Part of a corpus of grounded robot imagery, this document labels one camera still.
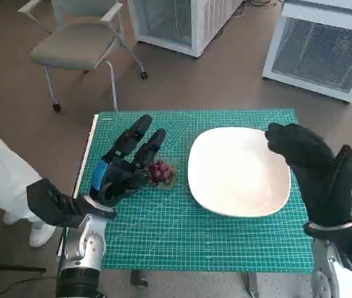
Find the black gloved right hand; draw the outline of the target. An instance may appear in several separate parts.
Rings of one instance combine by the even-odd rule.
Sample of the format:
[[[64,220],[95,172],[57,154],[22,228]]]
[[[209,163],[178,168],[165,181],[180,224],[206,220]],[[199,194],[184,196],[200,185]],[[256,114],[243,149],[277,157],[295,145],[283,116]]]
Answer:
[[[337,154],[322,137],[298,124],[270,123],[268,148],[282,155],[294,173],[309,221],[336,227],[351,220],[352,148]]]

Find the black left hand blue tape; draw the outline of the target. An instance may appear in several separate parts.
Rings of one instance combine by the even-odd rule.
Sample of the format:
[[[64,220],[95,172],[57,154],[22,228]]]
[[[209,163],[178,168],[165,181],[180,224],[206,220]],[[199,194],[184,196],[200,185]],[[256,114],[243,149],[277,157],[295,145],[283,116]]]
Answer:
[[[93,171],[89,196],[99,204],[114,207],[122,199],[144,188],[149,169],[165,139],[165,129],[158,129],[134,154],[132,161],[125,157],[136,148],[150,128],[151,116],[141,116],[124,130],[112,148],[101,157]]]

